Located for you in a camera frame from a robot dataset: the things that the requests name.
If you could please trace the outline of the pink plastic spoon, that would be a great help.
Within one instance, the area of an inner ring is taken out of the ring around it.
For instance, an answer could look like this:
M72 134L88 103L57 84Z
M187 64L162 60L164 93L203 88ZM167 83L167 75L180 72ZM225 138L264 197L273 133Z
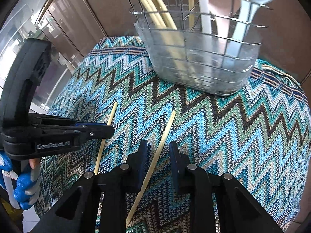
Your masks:
M217 7L211 6L211 13L214 15L216 25L217 25L217 33L220 37L227 38L229 34L230 27L230 19L229 16L225 15L220 9Z

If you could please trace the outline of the white plastic fork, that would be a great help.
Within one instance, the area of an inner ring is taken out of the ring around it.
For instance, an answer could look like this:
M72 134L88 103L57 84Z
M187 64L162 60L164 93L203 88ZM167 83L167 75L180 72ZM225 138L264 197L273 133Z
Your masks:
M212 33L211 17L209 9L209 0L199 0L199 8L201 15L202 32L206 34Z

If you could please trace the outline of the wooden chopstick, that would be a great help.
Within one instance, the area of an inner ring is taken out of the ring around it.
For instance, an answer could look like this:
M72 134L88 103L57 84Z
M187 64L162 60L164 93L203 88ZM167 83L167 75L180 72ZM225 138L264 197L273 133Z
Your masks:
M195 8L195 0L188 0L188 10L189 10L189 29L192 30L195 23L195 16L192 14Z
M171 17L171 14L168 12L167 7L163 0L153 0L158 11L163 12L161 17L163 18L167 27L172 28L174 30L177 29L174 20Z
M157 8L152 0L140 0L140 2L144 5L144 8L147 10L147 12L150 12L150 17L154 22L156 28L166 28L166 24L160 14L157 12Z
M114 105L113 105L113 108L111 110L109 119L107 121L108 125L112 124L112 120L113 120L114 114L116 112L117 106L118 106L118 103L115 102ZM94 174L95 175L97 175L98 172L99 172L101 157L102 157L102 153L103 153L103 150L104 150L104 147L105 147L106 140L107 140L106 138L102 139L101 144L100 144L100 149L99 149L99 152L98 152L98 156L97 156L96 163L95 163L95 168L94 168Z
M144 195L144 192L145 192L145 190L146 190L146 188L148 186L148 183L149 183L149 181L150 181L150 179L152 177L152 174L153 174L153 172L155 170L157 162L158 162L158 160L159 160L159 158L161 156L161 152L162 152L162 150L164 148L165 142L166 142L167 137L168 137L168 135L170 133L170 129L172 127L172 124L173 124L173 121L175 119L175 116L176 116L176 111L173 110L172 113L171 113L171 116L169 118L169 121L168 121L168 123L167 123L167 125L166 125L166 127L164 129L164 132L162 134L162 137L161 137L161 140L160 140L160 142L158 144L158 147L157 147L157 149L155 151L154 157L152 158L152 161L151 161L151 164L149 166L149 169L147 170L147 174L145 175L145 178L144 178L141 190L137 194L136 199L134 201L134 204L132 205L132 207L130 209L130 212L128 213L128 216L127 216L127 218L125 220L125 228L127 228L129 226L129 224L131 222L131 219L132 219L132 217L133 217L133 215L134 215L134 213L135 213L135 211L136 211L136 209L137 209L137 207L139 205L139 202L140 202L140 200L142 199L142 197Z

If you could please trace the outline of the zigzag patterned knit cloth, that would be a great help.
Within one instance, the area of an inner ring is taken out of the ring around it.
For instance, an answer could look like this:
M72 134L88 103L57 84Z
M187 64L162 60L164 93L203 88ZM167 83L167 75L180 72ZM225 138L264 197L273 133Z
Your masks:
M310 159L310 108L290 75L257 60L244 87L219 97L160 79L135 36L100 40L57 93L49 114L106 122L100 173L124 163L146 140L154 154L168 141L208 173L234 175L286 230L300 211Z

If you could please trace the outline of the glass sliding door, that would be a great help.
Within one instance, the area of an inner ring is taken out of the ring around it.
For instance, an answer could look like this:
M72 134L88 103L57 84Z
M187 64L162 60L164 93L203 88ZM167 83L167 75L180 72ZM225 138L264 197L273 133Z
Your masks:
M49 66L36 87L30 112L46 114L73 75L75 57L57 43L66 38L50 14L43 15L47 0L19 0L1 28L1 90L8 84L13 65L21 55L39 54L48 48Z

